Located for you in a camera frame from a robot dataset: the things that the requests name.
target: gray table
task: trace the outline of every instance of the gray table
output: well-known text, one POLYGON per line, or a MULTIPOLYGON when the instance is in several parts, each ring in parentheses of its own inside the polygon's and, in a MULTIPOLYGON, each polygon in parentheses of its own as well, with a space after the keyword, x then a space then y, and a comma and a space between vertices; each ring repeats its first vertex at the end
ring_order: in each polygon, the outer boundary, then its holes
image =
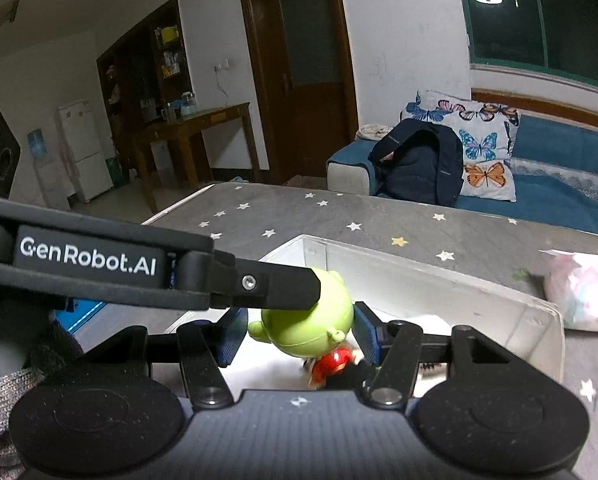
MULTIPOLYGON (((154 225, 214 234, 218 249, 253 260, 299 234, 309 234, 457 270, 540 298, 551 258, 541 250, 598 254, 597 235, 569 229, 453 208, 259 184, 213 186, 154 225), (355 225, 360 228, 352 230, 355 225), (407 244, 393 244, 393 238, 407 244), (443 251, 453 259, 442 261, 437 255, 443 251)), ((77 338, 90 348, 131 324, 159 333, 182 314, 108 305, 77 338)), ((598 480, 598 334, 566 333, 564 384, 591 415, 591 434, 575 471, 585 480, 598 480), (596 390, 592 401, 580 394, 582 381, 588 380, 596 390)))

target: green toy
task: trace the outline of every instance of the green toy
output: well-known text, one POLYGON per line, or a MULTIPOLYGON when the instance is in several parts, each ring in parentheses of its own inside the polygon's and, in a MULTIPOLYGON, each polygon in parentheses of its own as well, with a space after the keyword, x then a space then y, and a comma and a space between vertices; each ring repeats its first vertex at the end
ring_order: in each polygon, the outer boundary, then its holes
POLYGON ((312 269, 321 282, 319 303, 310 310, 263 310, 261 321, 248 325, 250 337, 272 343, 294 357, 321 357, 350 332, 352 299, 336 270, 312 269))

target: black backpack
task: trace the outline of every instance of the black backpack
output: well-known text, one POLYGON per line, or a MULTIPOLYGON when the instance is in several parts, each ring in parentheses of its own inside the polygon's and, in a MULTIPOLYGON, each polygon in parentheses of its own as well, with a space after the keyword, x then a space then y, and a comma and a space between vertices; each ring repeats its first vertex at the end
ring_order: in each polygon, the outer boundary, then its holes
POLYGON ((405 119, 376 143, 378 194, 452 206, 463 186, 463 145, 448 126, 405 119), (383 160, 394 152, 392 160, 383 160))

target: cable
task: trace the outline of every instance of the cable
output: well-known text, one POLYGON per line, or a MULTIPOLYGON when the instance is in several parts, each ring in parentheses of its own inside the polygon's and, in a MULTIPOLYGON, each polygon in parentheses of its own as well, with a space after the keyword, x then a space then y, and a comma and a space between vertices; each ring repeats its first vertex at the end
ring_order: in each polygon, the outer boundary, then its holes
POLYGON ((214 67, 214 77, 217 80, 217 88, 223 93, 223 95, 225 95, 225 105, 224 106, 227 106, 228 102, 230 101, 230 98, 228 97, 227 92, 223 88, 221 88, 221 85, 219 83, 219 71, 217 70, 217 67, 214 67))

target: blue sofa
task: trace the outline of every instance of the blue sofa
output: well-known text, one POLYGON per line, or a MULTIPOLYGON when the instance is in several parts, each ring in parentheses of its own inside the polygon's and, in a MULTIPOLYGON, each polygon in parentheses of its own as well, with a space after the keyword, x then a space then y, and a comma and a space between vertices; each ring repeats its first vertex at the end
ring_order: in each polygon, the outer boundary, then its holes
MULTIPOLYGON (((328 189, 377 194, 368 155, 356 140, 328 161, 328 189)), ((516 202, 461 196, 455 207, 598 234, 598 132, 523 116, 512 152, 516 202)))

